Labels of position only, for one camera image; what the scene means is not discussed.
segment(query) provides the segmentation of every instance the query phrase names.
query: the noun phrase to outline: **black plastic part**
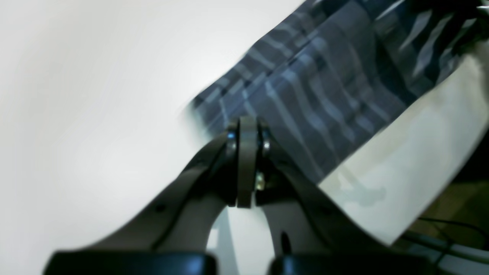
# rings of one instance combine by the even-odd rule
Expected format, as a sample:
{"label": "black plastic part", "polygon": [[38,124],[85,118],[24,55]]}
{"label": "black plastic part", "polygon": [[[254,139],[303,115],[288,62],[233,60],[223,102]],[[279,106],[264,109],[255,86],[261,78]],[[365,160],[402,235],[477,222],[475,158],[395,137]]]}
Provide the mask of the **black plastic part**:
{"label": "black plastic part", "polygon": [[387,252],[385,246],[357,227],[331,199],[311,183],[282,147],[270,139],[262,160],[267,184],[256,192],[272,235],[275,255],[283,255],[283,233],[292,253]]}
{"label": "black plastic part", "polygon": [[[266,183],[255,191],[257,172]],[[233,120],[125,226],[82,251],[56,253],[45,274],[216,274],[205,254],[211,227],[226,206],[250,207],[253,193],[280,257],[270,274],[388,274],[380,266],[393,265],[391,274],[425,274],[419,259],[359,229],[300,172],[267,124],[250,117]]]}
{"label": "black plastic part", "polygon": [[46,275],[215,275],[216,260],[199,253],[56,253]]}
{"label": "black plastic part", "polygon": [[268,275],[431,275],[423,257],[397,254],[285,255],[272,262]]}
{"label": "black plastic part", "polygon": [[255,118],[240,117],[238,147],[237,207],[251,208],[258,152],[258,126]]}

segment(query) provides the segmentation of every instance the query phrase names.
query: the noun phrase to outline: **wire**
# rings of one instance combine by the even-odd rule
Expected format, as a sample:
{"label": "wire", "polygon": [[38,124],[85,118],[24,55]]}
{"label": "wire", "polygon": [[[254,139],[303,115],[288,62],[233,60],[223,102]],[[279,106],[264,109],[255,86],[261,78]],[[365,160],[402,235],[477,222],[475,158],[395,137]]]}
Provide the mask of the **wire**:
{"label": "wire", "polygon": [[470,228],[474,231],[477,231],[481,236],[484,237],[484,246],[482,247],[482,249],[483,250],[489,250],[489,234],[487,232],[485,232],[484,230],[482,230],[481,228],[475,226],[475,225],[471,225],[471,224],[463,223],[463,222],[447,221],[447,220],[425,218],[425,217],[420,217],[420,218],[418,218],[418,220],[427,221],[427,222],[434,222],[434,223],[445,223],[445,224],[457,225],[457,226]]}
{"label": "wire", "polygon": [[454,241],[452,238],[450,238],[450,236],[448,236],[448,234],[447,234],[447,233],[445,233],[445,232],[444,232],[444,231],[443,231],[443,230],[442,230],[442,229],[441,229],[441,228],[440,228],[440,227],[439,227],[439,226],[438,226],[436,223],[433,223],[433,222],[432,222],[432,223],[431,223],[431,225],[432,225],[434,228],[436,228],[436,230],[438,230],[438,232],[439,232],[439,233],[440,233],[440,234],[443,236],[443,238],[445,238],[445,240],[446,240],[447,242],[452,242],[452,243],[455,243],[455,241]]}
{"label": "wire", "polygon": [[446,247],[445,249],[443,249],[442,253],[440,254],[440,256],[438,257],[438,259],[436,259],[436,261],[433,263],[433,265],[436,267],[436,273],[437,274],[440,274],[441,272],[441,268],[440,268],[440,262],[443,260],[443,258],[450,252],[450,250],[452,249],[452,246],[455,244],[455,242],[453,240],[449,240],[446,244]]}

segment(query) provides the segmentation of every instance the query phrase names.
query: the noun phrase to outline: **blurred background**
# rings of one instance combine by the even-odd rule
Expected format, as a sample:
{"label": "blurred background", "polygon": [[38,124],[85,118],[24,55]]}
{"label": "blurred background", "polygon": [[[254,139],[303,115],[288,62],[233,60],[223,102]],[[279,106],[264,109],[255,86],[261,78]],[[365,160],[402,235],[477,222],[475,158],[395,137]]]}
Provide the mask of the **blurred background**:
{"label": "blurred background", "polygon": [[[1,1],[0,274],[40,274],[55,250],[137,214],[208,139],[182,116],[187,103],[301,3]],[[382,243],[410,228],[483,246],[470,229],[417,218],[489,231],[487,136],[462,169],[487,131],[488,52],[480,46],[321,184]],[[273,257],[263,215],[225,214],[239,272],[263,273]]]}

